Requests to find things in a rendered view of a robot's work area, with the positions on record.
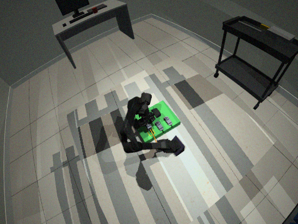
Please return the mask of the green rectangular slab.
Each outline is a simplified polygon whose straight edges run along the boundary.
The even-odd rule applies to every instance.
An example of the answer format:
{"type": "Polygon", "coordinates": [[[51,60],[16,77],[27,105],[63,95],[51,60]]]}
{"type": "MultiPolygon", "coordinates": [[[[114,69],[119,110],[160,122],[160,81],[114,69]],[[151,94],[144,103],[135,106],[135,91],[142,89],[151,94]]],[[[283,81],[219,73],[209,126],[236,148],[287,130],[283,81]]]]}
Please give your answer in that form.
{"type": "Polygon", "coordinates": [[[181,124],[180,120],[176,117],[173,111],[167,106],[167,104],[163,100],[151,106],[149,108],[149,112],[151,112],[151,110],[153,110],[154,108],[157,108],[161,113],[161,116],[158,118],[156,118],[156,116],[154,115],[156,119],[151,123],[151,131],[155,138],[153,137],[151,131],[147,130],[145,126],[141,126],[137,129],[144,143],[151,142],[156,138],[161,137],[162,135],[168,133],[169,131],[181,124]]]}

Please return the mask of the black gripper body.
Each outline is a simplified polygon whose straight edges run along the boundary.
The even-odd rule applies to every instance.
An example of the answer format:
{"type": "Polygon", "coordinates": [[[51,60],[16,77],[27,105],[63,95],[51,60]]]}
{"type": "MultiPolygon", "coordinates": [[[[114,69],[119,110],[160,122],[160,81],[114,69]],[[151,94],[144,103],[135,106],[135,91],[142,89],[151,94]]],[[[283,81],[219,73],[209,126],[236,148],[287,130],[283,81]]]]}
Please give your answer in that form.
{"type": "Polygon", "coordinates": [[[145,124],[144,122],[150,120],[150,119],[153,119],[154,118],[154,115],[156,116],[156,118],[160,117],[161,116],[161,113],[160,111],[157,109],[157,108],[154,108],[153,110],[151,110],[151,112],[149,112],[147,115],[145,116],[142,116],[141,115],[141,118],[140,120],[138,121],[137,119],[134,119],[133,121],[133,126],[135,129],[138,129],[141,127],[141,125],[145,124]],[[153,113],[152,113],[153,112],[153,113]]]}

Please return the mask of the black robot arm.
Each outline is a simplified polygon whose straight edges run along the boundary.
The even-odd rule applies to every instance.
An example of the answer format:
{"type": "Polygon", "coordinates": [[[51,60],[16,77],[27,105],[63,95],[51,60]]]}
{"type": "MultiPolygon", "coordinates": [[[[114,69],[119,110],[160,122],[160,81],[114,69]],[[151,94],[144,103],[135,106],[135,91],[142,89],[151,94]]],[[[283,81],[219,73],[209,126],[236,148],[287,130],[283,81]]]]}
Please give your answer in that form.
{"type": "Polygon", "coordinates": [[[176,152],[180,149],[180,144],[177,140],[170,141],[168,139],[160,139],[157,142],[141,143],[136,140],[136,137],[131,132],[131,127],[135,118],[135,115],[139,117],[145,116],[149,113],[148,105],[150,105],[152,95],[149,93],[142,93],[141,97],[134,97],[128,101],[127,114],[124,119],[121,134],[121,143],[125,153],[134,153],[141,150],[162,150],[166,152],[176,152]],[[127,141],[127,137],[130,142],[127,141]]]}

